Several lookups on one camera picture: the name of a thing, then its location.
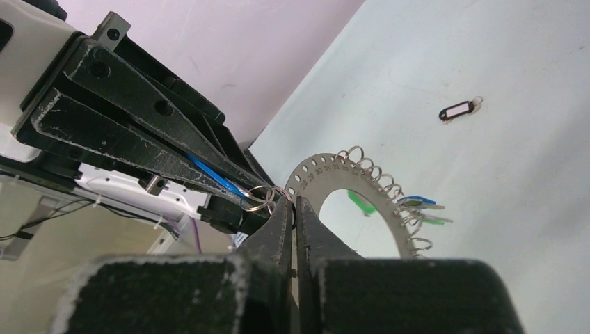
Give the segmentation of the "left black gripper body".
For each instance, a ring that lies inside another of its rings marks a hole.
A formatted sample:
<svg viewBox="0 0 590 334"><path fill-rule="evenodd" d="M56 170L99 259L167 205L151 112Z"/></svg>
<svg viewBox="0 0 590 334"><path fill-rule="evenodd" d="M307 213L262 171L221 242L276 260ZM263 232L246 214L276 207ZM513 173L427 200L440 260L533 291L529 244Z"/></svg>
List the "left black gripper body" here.
<svg viewBox="0 0 590 334"><path fill-rule="evenodd" d="M33 128L29 119L32 108L50 88L63 89L63 66L85 38L116 52L128 63L146 72L223 125L224 115L213 104L128 38L129 27L129 23L121 16L111 12L94 34L86 35L67 24L64 14L59 11L51 14L42 11L12 12L11 142L18 147L16 159L29 161L45 151L91 166L129 173L144 182L159 178L169 180L57 141Z"/></svg>

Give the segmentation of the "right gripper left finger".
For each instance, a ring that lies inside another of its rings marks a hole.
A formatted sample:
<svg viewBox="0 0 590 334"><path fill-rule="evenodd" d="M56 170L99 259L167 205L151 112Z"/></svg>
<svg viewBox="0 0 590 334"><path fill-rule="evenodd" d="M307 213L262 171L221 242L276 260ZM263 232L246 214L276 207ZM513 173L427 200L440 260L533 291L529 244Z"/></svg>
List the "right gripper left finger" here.
<svg viewBox="0 0 590 334"><path fill-rule="evenodd" d="M52 333L288 333L292 203L236 251L105 255L73 277Z"/></svg>

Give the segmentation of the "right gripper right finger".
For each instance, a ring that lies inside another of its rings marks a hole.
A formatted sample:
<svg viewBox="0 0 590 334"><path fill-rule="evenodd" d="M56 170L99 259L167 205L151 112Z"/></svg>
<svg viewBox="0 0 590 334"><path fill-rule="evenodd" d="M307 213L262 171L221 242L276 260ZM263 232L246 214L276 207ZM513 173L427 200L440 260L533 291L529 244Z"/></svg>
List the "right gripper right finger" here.
<svg viewBox="0 0 590 334"><path fill-rule="evenodd" d="M364 258L296 199L302 333L523 333L492 266L470 259Z"/></svg>

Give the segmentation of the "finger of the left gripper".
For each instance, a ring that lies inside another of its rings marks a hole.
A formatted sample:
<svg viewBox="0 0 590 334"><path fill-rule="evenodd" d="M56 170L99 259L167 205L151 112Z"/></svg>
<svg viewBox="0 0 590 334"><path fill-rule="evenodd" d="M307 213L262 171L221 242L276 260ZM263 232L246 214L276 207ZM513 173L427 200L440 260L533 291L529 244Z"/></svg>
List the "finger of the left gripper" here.
<svg viewBox="0 0 590 334"><path fill-rule="evenodd" d="M68 143L219 196L230 195L223 181L264 184L227 127L100 43L83 39L62 73L76 121L103 129Z"/></svg>
<svg viewBox="0 0 590 334"><path fill-rule="evenodd" d="M130 110L81 89L50 88L32 108L33 128L57 141L127 166L185 182L240 204L240 197L187 159L193 155L243 189L267 185L230 161L165 97L150 97Z"/></svg>

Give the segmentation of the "green key tag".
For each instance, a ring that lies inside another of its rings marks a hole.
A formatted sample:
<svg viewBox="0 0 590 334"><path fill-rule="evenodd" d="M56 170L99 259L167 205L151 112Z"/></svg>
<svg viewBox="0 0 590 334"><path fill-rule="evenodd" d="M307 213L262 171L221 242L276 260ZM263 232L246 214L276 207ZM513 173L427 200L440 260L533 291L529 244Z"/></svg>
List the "green key tag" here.
<svg viewBox="0 0 590 334"><path fill-rule="evenodd" d="M377 209L362 195L352 190L347 190L349 199L360 209L364 216L371 216L377 212Z"/></svg>
<svg viewBox="0 0 590 334"><path fill-rule="evenodd" d="M453 220L447 218L440 218L435 216L423 216L422 221L424 223L432 224L432 225L445 225L448 223L453 223Z"/></svg>

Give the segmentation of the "blue key tag top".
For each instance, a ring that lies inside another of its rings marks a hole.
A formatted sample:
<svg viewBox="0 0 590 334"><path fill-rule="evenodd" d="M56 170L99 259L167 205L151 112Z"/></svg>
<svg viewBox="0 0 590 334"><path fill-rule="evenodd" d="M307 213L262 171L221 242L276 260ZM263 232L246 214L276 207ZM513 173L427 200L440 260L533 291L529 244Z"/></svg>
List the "blue key tag top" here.
<svg viewBox="0 0 590 334"><path fill-rule="evenodd" d="M199 160L197 157L188 154L187 159L193 163L196 167L198 167L200 170L202 170L205 174L207 174L208 176L210 176L214 181L216 181L217 183L219 183L224 189L228 190L229 192L236 194L240 197L245 197L246 195L240 190L240 188L238 186L236 186L235 184L233 184L231 181L225 179L224 177L220 176L217 172L215 172L214 170L212 170L209 166L207 166L206 164L204 164L201 160Z"/></svg>

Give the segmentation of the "blue key tag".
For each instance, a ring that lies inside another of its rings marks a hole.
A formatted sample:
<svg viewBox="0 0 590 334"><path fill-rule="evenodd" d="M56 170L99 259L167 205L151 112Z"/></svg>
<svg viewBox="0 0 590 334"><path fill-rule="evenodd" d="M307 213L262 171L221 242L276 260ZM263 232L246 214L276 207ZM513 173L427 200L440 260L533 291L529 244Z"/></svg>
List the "blue key tag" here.
<svg viewBox="0 0 590 334"><path fill-rule="evenodd" d="M415 209L444 209L444 205L439 205L436 201L422 196L406 196L400 198L396 204L400 207L412 207Z"/></svg>
<svg viewBox="0 0 590 334"><path fill-rule="evenodd" d="M200 170L202 170L205 174L207 174L208 176L210 176L214 181L216 181L217 183L219 183L224 189L228 190L229 192L236 194L240 197L245 197L246 195L240 190L240 188L238 186L236 186L235 184L233 184L231 181L225 179L224 177L220 176L217 172L215 172L214 170L212 170L209 166L207 166L206 164L204 164L201 160L199 160L197 157L188 154L187 159L193 163L196 167L198 167Z"/></svg>

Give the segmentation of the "large toothed metal keyring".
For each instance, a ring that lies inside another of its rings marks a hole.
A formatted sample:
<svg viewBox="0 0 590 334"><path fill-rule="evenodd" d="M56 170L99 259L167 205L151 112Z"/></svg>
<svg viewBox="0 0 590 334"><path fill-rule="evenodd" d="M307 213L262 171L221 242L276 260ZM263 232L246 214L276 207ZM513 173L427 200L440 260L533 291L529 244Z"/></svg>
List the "large toothed metal keyring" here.
<svg viewBox="0 0 590 334"><path fill-rule="evenodd" d="M319 211L327 197L338 190L352 190L362 195L385 219L402 258L419 258L433 248L430 239L419 236L426 216L421 209L400 207L396 202L405 197L395 178L365 156L356 145L338 153L320 153L304 159L289 176L288 194L308 199Z"/></svg>

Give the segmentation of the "black key tag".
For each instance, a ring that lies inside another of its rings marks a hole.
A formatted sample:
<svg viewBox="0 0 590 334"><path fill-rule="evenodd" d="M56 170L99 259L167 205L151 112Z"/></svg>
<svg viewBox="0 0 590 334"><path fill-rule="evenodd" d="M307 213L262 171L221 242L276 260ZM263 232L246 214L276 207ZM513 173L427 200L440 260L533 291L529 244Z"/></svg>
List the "black key tag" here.
<svg viewBox="0 0 590 334"><path fill-rule="evenodd" d="M444 123L449 123L458 117L477 112L480 110L483 101L484 99L482 96L476 96L471 100L466 100L458 104L448 106L439 112L438 118Z"/></svg>

